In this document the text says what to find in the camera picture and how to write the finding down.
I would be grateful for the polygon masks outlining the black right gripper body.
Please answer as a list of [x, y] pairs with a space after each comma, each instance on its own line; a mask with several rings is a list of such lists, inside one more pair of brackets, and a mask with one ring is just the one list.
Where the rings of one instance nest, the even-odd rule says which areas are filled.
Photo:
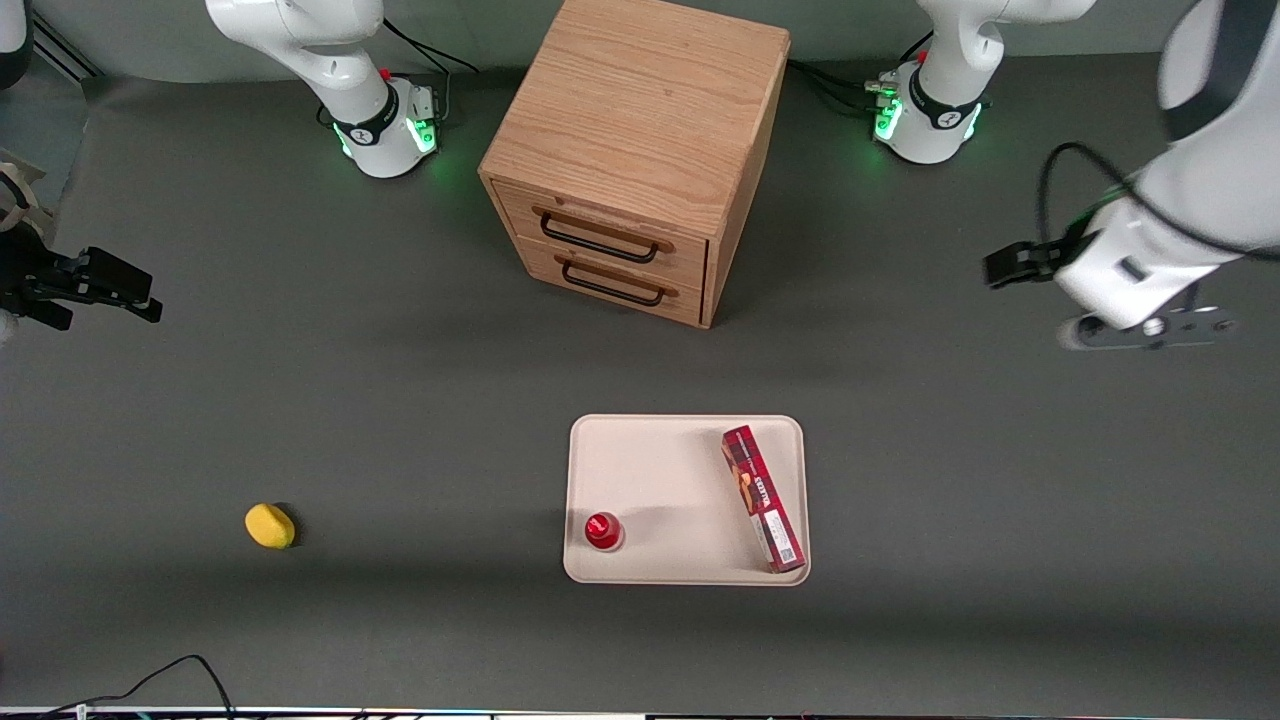
[[33, 232], [3, 232], [1, 306], [20, 316], [22, 302], [38, 301], [29, 295], [29, 277], [56, 269], [56, 254]]

